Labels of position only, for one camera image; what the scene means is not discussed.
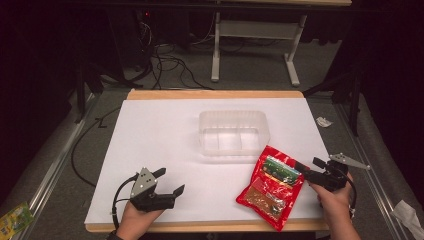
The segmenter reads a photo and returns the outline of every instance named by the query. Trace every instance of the transparent plastic tub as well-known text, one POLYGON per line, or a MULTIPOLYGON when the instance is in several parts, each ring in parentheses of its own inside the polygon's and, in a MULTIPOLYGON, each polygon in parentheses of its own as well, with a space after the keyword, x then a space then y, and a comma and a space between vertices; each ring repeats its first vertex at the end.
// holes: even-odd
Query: transparent plastic tub
POLYGON ((201 152, 206 156, 260 155, 269 142, 260 111, 206 111, 199 115, 201 152))

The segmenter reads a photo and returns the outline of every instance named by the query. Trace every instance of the hand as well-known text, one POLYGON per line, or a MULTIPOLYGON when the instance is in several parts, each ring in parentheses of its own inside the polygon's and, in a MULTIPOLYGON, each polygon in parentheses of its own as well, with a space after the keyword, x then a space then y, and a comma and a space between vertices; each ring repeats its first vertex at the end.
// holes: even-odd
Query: hand
MULTIPOLYGON (((350 173, 347 176, 353 181, 350 173)), ((360 239, 350 219, 349 198, 352 186, 347 183, 344 188, 329 192, 320 185, 309 185, 318 194, 318 200, 324 209, 324 218, 330 228, 331 239, 360 239)))
POLYGON ((164 211, 165 210, 158 210, 148 213, 138 211, 134 205, 128 201, 122 215, 121 224, 116 231, 116 236, 124 240, 139 239, 164 211))

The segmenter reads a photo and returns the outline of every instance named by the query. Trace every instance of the red food package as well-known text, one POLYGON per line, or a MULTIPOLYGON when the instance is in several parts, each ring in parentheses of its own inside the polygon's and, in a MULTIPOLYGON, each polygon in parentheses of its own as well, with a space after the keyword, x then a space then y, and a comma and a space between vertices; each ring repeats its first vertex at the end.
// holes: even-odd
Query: red food package
POLYGON ((252 173, 249 186, 236 201, 254 209, 281 231, 293 208, 304 177, 295 167, 308 169, 293 158, 266 146, 252 173))

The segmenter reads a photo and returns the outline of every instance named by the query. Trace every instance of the gray carpet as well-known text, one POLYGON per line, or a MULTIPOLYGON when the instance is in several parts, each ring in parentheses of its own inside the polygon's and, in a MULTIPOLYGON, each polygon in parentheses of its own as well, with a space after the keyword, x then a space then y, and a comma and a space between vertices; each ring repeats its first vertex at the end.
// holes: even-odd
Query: gray carpet
MULTIPOLYGON (((305 90, 322 81, 338 45, 319 46, 316 42, 301 44, 295 57, 301 86, 291 87, 288 74, 281 59, 281 48, 287 42, 277 45, 249 45, 241 51, 222 54, 221 79, 219 83, 210 82, 210 66, 212 61, 211 48, 192 48, 185 52, 178 48, 164 47, 160 49, 162 60, 165 54, 184 59, 187 67, 193 72, 196 81, 214 89, 256 89, 256 90, 305 90)), ((224 45, 225 50, 236 49, 235 43, 224 45)), ((155 72, 158 73, 157 60, 153 60, 155 72)), ((175 61, 167 61, 162 65, 160 86, 166 88, 182 88, 184 85, 195 86, 188 71, 175 61)), ((128 76, 136 74, 126 71, 128 76)), ((146 89, 154 86, 155 79, 149 75, 139 83, 146 89)), ((95 122, 95 118, 107 114, 119 106, 129 91, 122 86, 105 84, 106 90, 95 98, 92 111, 88 114, 82 132, 95 122)), ((381 137, 373 125, 366 103, 361 99, 361 112, 358 118, 359 137, 352 137, 346 128, 343 115, 345 106, 334 105, 328 93, 319 94, 308 99, 314 117, 325 117, 334 124, 329 128, 318 127, 329 153, 343 152, 352 158, 370 161, 373 175, 368 176, 364 170, 350 168, 358 188, 357 212, 353 220, 355 227, 363 239, 413 239, 412 235, 400 227, 393 218, 388 217, 390 210, 399 200, 404 199, 418 211, 421 222, 424 222, 421 206, 417 203, 412 191, 404 181, 402 174, 390 157, 381 137), (373 184, 381 186, 378 190, 373 184)), ((24 176, 15 187, 8 200, 1 206, 1 213, 22 201, 30 201, 40 186, 50 164, 66 144, 72 132, 76 110, 71 112, 68 119, 57 129, 53 136, 40 150, 37 157, 26 169, 24 176)), ((119 111, 106 117, 102 123, 105 128, 94 126, 79 143, 74 153, 75 166, 87 180, 96 183, 103 163, 105 153, 113 133, 113 128, 119 111)), ((29 239, 102 239, 105 234, 93 234, 85 230, 84 220, 90 205, 94 188, 82 182, 73 172, 71 156, 66 156, 66 165, 48 201, 28 233, 29 239)), ((205 234, 182 235, 182 239, 206 239, 205 234)), ((221 235, 220 239, 236 239, 237 236, 221 235)), ((291 237, 274 236, 280 239, 291 237)))

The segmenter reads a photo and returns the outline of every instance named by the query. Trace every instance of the black cable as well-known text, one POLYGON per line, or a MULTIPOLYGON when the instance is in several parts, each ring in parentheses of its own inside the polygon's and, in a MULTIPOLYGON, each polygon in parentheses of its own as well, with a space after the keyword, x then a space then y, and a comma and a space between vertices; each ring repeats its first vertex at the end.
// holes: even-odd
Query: black cable
POLYGON ((110 84, 110 85, 119 85, 119 84, 123 84, 126 85, 128 87, 136 87, 136 88, 141 88, 143 87, 143 85, 135 85, 134 82, 143 79, 144 77, 146 77, 147 75, 149 75, 149 73, 152 71, 153 65, 152 62, 149 61, 146 65, 146 67, 144 68, 143 72, 138 74, 137 76, 131 78, 131 79, 124 79, 124 78, 120 78, 118 76, 110 76, 110 73, 105 73, 104 75, 110 77, 113 81, 109 81, 103 77, 100 76, 100 81, 110 84))
POLYGON ((356 191, 356 187, 355 184, 353 183, 353 181, 346 175, 344 174, 344 172, 340 169, 336 169, 344 178, 346 178, 346 180, 349 182, 350 186, 352 187, 353 190, 353 197, 352 197, 352 203, 350 204, 350 217, 353 218, 353 215, 355 213, 355 207, 356 207, 356 198, 357 198, 357 191, 356 191))
POLYGON ((128 200, 130 200, 130 199, 129 198, 122 198, 122 199, 116 200, 116 202, 118 203, 118 202, 128 201, 128 200))
POLYGON ((119 186, 118 190, 115 193, 115 197, 113 198, 113 203, 112 203, 112 219, 113 219, 113 224, 115 225, 115 229, 119 228, 118 216, 116 214, 116 203, 122 200, 122 199, 118 200, 119 193, 121 192, 122 188, 125 187, 125 185, 127 185, 129 182, 137 180, 137 178, 138 178, 138 173, 136 173, 134 176, 125 180, 125 182, 123 182, 121 186, 119 186))
POLYGON ((121 107, 117 107, 115 109, 113 109, 112 111, 106 113, 105 115, 103 115, 101 118, 96 118, 96 121, 91 124, 78 138, 78 140, 75 142, 74 146, 72 147, 72 152, 71 152, 71 165, 72 165, 72 170, 74 171, 74 173, 77 175, 78 178, 80 178, 83 182, 87 183, 88 185, 92 186, 92 187, 96 187, 96 184, 90 182, 89 180, 87 180, 86 178, 84 178, 77 170, 76 166, 75 166, 75 150, 78 146, 78 144, 81 142, 81 140, 84 138, 84 136, 100 121, 103 121, 103 119, 107 116, 109 116, 110 114, 112 114, 113 112, 115 112, 116 110, 119 110, 121 107))
POLYGON ((152 87, 152 89, 155 89, 156 88, 156 86, 159 86, 159 90, 160 89, 162 89, 162 86, 160 85, 160 78, 161 78, 161 76, 162 76, 162 61, 161 61, 161 59, 160 59, 160 57, 159 57, 159 53, 158 53, 158 50, 159 50, 159 47, 156 47, 156 50, 155 50, 155 52, 156 52, 156 56, 154 56, 154 57, 156 57, 157 59, 158 59, 158 61, 159 61, 159 65, 160 65, 160 67, 158 68, 157 66, 156 66, 156 68, 158 68, 159 69, 159 76, 156 76, 156 74, 155 74, 155 71, 154 70, 152 70, 152 73, 153 73, 153 77, 156 79, 156 83, 155 83, 155 85, 153 85, 153 87, 152 87))
POLYGON ((175 51, 175 44, 167 44, 167 43, 164 43, 164 44, 157 44, 156 45, 156 47, 157 47, 157 54, 159 54, 159 48, 160 47, 167 47, 167 46, 169 46, 169 47, 171 47, 169 50, 167 50, 166 52, 161 52, 160 54, 161 55, 166 55, 166 54, 169 54, 169 53, 172 53, 172 52, 174 52, 175 51))
POLYGON ((193 48, 200 49, 200 50, 213 49, 215 47, 215 43, 212 40, 214 40, 214 38, 210 38, 210 39, 205 40, 203 42, 192 44, 191 46, 193 48))
POLYGON ((121 83, 121 84, 123 84, 123 85, 125 85, 125 86, 127 86, 127 87, 130 87, 130 88, 143 88, 143 85, 142 84, 136 84, 136 83, 134 83, 136 80, 139 80, 139 79, 141 79, 141 78, 143 78, 143 77, 145 77, 148 73, 150 73, 150 71, 144 71, 143 73, 141 73, 140 75, 138 75, 138 76, 136 76, 135 78, 132 78, 132 79, 130 79, 130 80, 127 80, 127 79, 125 79, 124 77, 122 77, 122 76, 118 76, 118 75, 115 75, 115 74, 113 74, 112 72, 110 72, 110 71, 108 71, 106 68, 104 68, 104 67, 102 67, 102 66, 100 66, 100 65, 98 65, 98 64, 95 64, 95 63, 93 63, 93 62, 87 62, 87 65, 91 68, 91 69, 93 69, 93 70, 95 70, 95 71, 97 71, 100 75, 107 75, 107 76, 109 76, 110 78, 112 78, 112 79, 114 79, 114 80, 116 80, 117 82, 119 82, 119 83, 121 83))
POLYGON ((212 21, 211 21, 211 25, 210 25, 210 27, 209 27, 209 31, 206 33, 205 37, 203 37, 200 41, 197 41, 197 42, 191 42, 191 43, 190 43, 190 45, 191 45, 191 46, 196 46, 197 44, 201 44, 201 43, 204 43, 204 42, 208 42, 209 40, 212 40, 212 39, 214 39, 214 38, 215 38, 214 36, 213 36, 213 37, 210 37, 210 35, 211 35, 211 33, 212 33, 212 29, 213 29, 213 27, 214 27, 214 25, 215 25, 215 15, 216 15, 216 13, 214 12, 214 13, 212 14, 212 21))
POLYGON ((244 42, 246 42, 248 45, 252 45, 252 46, 258 46, 258 47, 269 47, 269 46, 273 46, 273 45, 277 45, 278 43, 280 43, 282 40, 281 39, 271 39, 268 40, 268 43, 259 43, 259 42, 252 42, 251 40, 262 40, 262 39, 258 39, 258 38, 247 38, 247 39, 243 39, 244 42))
MULTIPOLYGON (((235 38, 234 37, 232 37, 232 38, 228 38, 228 37, 226 37, 226 38, 223 38, 223 40, 234 40, 235 38)), ((246 44, 246 42, 245 41, 236 41, 237 43, 240 43, 241 45, 237 48, 237 49, 235 49, 235 50, 225 50, 225 49, 223 49, 222 48, 222 44, 220 45, 220 47, 219 47, 219 50, 220 51, 222 51, 223 53, 236 53, 236 52, 239 52, 241 49, 243 49, 244 48, 244 46, 245 46, 245 44, 246 44)))
POLYGON ((159 55, 158 55, 158 56, 154 56, 154 57, 157 57, 157 58, 159 59, 159 63, 158 63, 157 65, 160 65, 160 66, 157 66, 157 68, 158 68, 158 69, 160 69, 160 71, 171 71, 171 70, 176 69, 178 66, 182 66, 182 67, 183 67, 183 70, 182 70, 182 71, 181 71, 181 73, 180 73, 180 77, 179 77, 179 79, 180 79, 181 83, 182 83, 185 87, 187 87, 187 88, 191 88, 191 89, 208 89, 208 90, 214 90, 213 88, 210 88, 210 87, 204 86, 204 85, 202 85, 201 83, 199 83, 198 81, 196 81, 196 79, 195 79, 195 77, 194 77, 193 72, 192 72, 192 71, 191 71, 191 70, 187 67, 187 65, 185 64, 185 62, 184 62, 182 59, 177 58, 177 57, 174 57, 174 56, 171 56, 171 55, 165 55, 164 57, 159 57, 159 55), (164 69, 163 69, 163 66, 162 66, 162 64, 163 64, 164 62, 174 62, 174 63, 175 63, 175 66, 173 66, 173 67, 172 67, 172 68, 170 68, 170 69, 166 69, 166 70, 164 70, 164 69), (185 71, 188 71, 188 72, 189 72, 189 74, 190 74, 190 76, 191 76, 192 81, 193 81, 194 83, 196 83, 199 87, 189 86, 189 85, 187 85, 187 84, 184 82, 184 80, 183 80, 183 74, 184 74, 184 72, 185 72, 185 71))

